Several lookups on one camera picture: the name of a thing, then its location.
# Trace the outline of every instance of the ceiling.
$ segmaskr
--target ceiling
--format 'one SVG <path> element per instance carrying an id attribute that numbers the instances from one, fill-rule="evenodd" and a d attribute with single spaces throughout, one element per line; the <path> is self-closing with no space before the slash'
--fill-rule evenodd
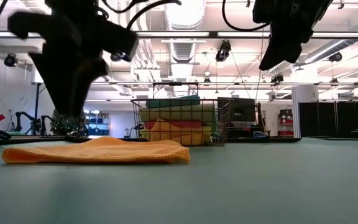
<path id="1" fill-rule="evenodd" d="M 221 15 L 221 4 L 221 0 L 206 1 L 205 15 L 201 30 L 231 30 L 223 21 Z M 343 9 L 338 9 L 338 5 L 339 1 L 334 0 L 323 19 L 314 27 L 315 31 L 354 31 L 354 27 L 358 26 L 358 0 L 346 0 Z M 251 4 L 250 8 L 246 8 L 246 1 L 227 0 L 227 19 L 230 23 L 237 27 L 248 28 L 257 26 L 257 24 L 252 22 L 252 6 L 253 5 Z M 42 11 L 46 10 L 46 7 L 43 2 L 39 0 L 9 0 L 6 10 L 0 18 L 0 30 L 6 30 L 6 19 L 8 15 L 18 9 Z M 163 7 L 159 7 L 156 10 L 147 12 L 145 21 L 148 30 L 155 31 L 167 29 L 163 9 Z M 126 19 L 128 20 L 129 17 L 130 14 L 128 13 L 126 15 Z M 258 69 L 259 58 L 261 54 L 264 54 L 269 44 L 268 40 L 229 39 L 229 41 L 231 43 L 232 54 L 225 61 L 225 66 L 223 68 L 217 68 L 214 61 L 217 48 L 222 42 L 221 39 L 206 39 L 205 43 L 196 45 L 195 59 L 191 71 L 191 81 L 197 80 L 202 82 L 205 78 L 204 73 L 210 72 L 212 82 L 241 82 L 241 77 L 247 82 L 257 82 L 259 77 L 261 77 L 260 81 L 265 80 L 269 82 L 270 77 L 274 74 L 274 72 L 261 72 Z M 321 39 L 310 40 L 308 43 L 302 45 L 302 54 L 307 55 L 312 53 L 322 46 L 329 44 L 330 41 L 331 40 Z M 32 50 L 40 50 L 42 42 L 42 39 L 30 39 L 25 41 L 19 39 L 0 39 L 0 55 L 6 55 L 6 53 L 10 50 L 15 50 L 15 53 L 17 53 L 17 57 L 20 60 L 31 63 L 26 52 L 29 50 L 29 47 L 31 47 Z M 172 60 L 169 51 L 169 44 L 163 44 L 161 39 L 151 39 L 150 43 L 154 59 L 160 67 L 161 78 L 170 78 L 172 76 L 170 66 Z M 320 61 L 313 64 L 313 69 L 317 69 L 318 71 L 319 81 L 327 82 L 332 79 L 332 76 L 356 71 L 358 69 L 358 42 L 346 49 L 343 49 L 341 53 L 343 55 L 343 59 L 340 62 L 334 62 L 331 64 L 327 61 Z M 141 50 L 140 54 L 144 55 L 146 52 Z M 112 62 L 108 56 L 109 55 L 107 54 L 104 55 L 104 59 L 110 66 L 112 77 L 119 81 L 131 81 L 131 76 L 129 75 L 131 71 L 131 64 L 127 62 Z M 285 78 L 291 79 L 290 77 L 292 72 L 289 63 L 284 63 L 279 69 L 279 72 L 282 73 Z M 358 75 L 346 80 L 346 82 L 356 81 L 358 81 Z M 227 89 L 228 86 L 220 86 L 219 88 Z M 102 86 L 100 88 L 93 87 L 93 90 L 104 91 L 107 90 L 107 88 Z"/>

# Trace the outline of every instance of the monitor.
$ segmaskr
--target monitor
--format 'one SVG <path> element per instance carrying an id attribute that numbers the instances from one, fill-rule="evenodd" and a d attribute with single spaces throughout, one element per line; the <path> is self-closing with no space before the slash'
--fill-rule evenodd
<path id="1" fill-rule="evenodd" d="M 219 101 L 219 99 L 233 100 L 230 109 L 230 121 L 256 121 L 254 99 L 218 97 L 218 107 L 222 107 L 221 104 L 224 102 Z"/>

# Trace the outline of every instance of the wire basket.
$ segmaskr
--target wire basket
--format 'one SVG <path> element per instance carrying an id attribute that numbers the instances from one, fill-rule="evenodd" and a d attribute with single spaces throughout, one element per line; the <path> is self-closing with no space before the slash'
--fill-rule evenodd
<path id="1" fill-rule="evenodd" d="M 131 100 L 137 138 L 183 146 L 224 146 L 233 100 L 199 98 Z"/>

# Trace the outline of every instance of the ceiling duct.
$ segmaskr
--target ceiling duct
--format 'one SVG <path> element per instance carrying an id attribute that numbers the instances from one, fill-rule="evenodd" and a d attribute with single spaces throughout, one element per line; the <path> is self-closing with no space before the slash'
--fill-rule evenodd
<path id="1" fill-rule="evenodd" d="M 181 6 L 166 4 L 164 14 L 167 29 L 176 31 L 201 30 L 205 7 L 206 0 L 182 0 Z M 190 78 L 193 70 L 191 62 L 194 61 L 195 52 L 195 43 L 170 44 L 171 73 L 175 81 L 177 78 Z M 180 92 L 177 96 L 184 95 L 183 87 L 180 87 Z"/>
<path id="2" fill-rule="evenodd" d="M 350 31 L 358 31 L 358 26 L 355 26 Z M 324 46 L 320 47 L 319 49 L 315 50 L 314 52 L 306 55 L 303 59 L 303 62 L 296 63 L 295 66 L 300 66 L 309 64 L 309 63 L 315 63 L 318 62 L 324 58 L 328 58 L 329 56 L 335 54 L 336 52 L 339 52 L 340 50 L 345 49 L 346 47 L 353 45 L 357 43 L 358 40 L 332 40 L 329 43 L 325 44 Z"/>

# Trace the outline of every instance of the gray table surface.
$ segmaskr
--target gray table surface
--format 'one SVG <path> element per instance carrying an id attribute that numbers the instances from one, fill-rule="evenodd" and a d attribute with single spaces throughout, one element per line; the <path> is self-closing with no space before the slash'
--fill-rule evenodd
<path id="1" fill-rule="evenodd" d="M 6 165 L 2 150 L 0 223 L 358 223 L 358 141 L 192 147 L 190 165 Z"/>

